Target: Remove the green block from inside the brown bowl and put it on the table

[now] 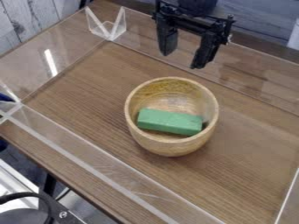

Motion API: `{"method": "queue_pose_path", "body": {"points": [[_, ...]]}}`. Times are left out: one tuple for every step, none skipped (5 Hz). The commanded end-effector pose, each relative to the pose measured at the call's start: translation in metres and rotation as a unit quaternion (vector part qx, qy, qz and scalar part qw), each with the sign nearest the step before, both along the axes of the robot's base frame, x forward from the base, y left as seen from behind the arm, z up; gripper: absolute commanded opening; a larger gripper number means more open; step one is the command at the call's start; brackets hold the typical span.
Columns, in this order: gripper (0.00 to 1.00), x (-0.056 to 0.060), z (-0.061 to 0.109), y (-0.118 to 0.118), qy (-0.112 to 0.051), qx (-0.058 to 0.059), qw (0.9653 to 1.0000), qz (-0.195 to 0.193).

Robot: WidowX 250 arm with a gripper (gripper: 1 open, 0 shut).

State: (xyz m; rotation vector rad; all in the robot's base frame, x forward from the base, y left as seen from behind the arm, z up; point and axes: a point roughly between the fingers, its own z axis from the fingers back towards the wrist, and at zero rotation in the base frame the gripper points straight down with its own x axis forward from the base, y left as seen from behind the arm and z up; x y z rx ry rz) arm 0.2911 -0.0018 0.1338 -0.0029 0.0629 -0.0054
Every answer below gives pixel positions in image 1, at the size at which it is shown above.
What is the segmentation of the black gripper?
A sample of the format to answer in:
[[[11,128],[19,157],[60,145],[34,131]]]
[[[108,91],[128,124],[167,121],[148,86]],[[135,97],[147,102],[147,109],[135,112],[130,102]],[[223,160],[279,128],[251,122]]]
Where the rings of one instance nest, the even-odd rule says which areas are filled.
[[[234,16],[213,16],[218,0],[155,0],[152,19],[156,24],[158,44],[163,56],[178,47],[178,30],[202,36],[201,48],[191,62],[191,69],[202,69],[214,60],[221,44],[230,42]]]

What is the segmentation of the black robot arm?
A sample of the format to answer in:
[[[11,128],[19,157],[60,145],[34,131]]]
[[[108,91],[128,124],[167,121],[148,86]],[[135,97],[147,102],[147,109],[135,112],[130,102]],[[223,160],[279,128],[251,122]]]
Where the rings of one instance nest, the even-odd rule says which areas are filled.
[[[230,42],[233,15],[211,15],[219,0],[155,0],[152,20],[156,24],[159,50],[168,56],[178,48],[179,30],[201,36],[201,47],[191,61],[191,69],[203,69],[214,61],[222,45]]]

